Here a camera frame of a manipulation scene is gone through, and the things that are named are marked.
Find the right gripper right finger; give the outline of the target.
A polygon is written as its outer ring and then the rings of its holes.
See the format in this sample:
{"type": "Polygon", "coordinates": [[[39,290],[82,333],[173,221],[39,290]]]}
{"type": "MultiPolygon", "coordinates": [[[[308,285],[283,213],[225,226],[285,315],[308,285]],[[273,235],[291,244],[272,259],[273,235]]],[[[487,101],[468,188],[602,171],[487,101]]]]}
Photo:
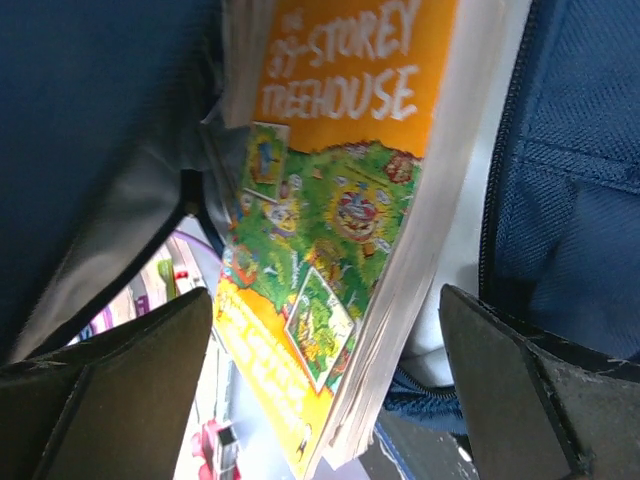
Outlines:
{"type": "Polygon", "coordinates": [[[482,479],[636,479],[639,366],[441,290],[440,323],[482,479]]]}

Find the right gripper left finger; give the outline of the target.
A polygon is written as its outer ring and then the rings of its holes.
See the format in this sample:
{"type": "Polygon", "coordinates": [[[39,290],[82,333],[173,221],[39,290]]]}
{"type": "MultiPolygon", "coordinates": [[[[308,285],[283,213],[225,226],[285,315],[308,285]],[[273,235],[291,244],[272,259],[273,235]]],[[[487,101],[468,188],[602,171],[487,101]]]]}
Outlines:
{"type": "Polygon", "coordinates": [[[2,367],[2,478],[172,478],[211,326],[211,297],[199,287],[2,367]]]}

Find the navy blue student backpack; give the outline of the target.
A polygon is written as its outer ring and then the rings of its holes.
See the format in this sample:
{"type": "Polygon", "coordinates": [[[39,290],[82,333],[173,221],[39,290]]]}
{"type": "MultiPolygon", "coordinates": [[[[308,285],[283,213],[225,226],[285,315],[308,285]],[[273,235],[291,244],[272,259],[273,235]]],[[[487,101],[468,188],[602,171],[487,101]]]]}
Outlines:
{"type": "MultiPolygon", "coordinates": [[[[180,214],[183,102],[216,1],[1,5],[1,362],[60,348],[180,214]]],[[[506,94],[484,304],[639,366],[639,5],[536,1],[506,94]]],[[[384,408],[468,434],[454,384],[397,371],[384,408]]]]}

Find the orange treehouse book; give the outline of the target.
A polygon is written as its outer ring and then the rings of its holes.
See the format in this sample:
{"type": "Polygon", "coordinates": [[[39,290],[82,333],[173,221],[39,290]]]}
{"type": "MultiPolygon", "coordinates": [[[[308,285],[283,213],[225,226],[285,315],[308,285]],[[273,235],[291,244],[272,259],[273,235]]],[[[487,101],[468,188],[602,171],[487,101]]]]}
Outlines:
{"type": "Polygon", "coordinates": [[[362,454],[437,269],[506,1],[256,1],[213,324],[297,479],[362,454]]]}

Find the purple paperback book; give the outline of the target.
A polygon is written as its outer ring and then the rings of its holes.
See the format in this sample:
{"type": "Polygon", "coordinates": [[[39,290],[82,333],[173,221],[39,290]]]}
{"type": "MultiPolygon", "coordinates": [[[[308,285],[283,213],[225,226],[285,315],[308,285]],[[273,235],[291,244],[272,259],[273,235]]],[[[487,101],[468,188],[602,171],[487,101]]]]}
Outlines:
{"type": "Polygon", "coordinates": [[[221,261],[198,221],[181,221],[151,259],[80,332],[85,341],[141,317],[188,291],[203,287],[214,294],[221,261]]]}

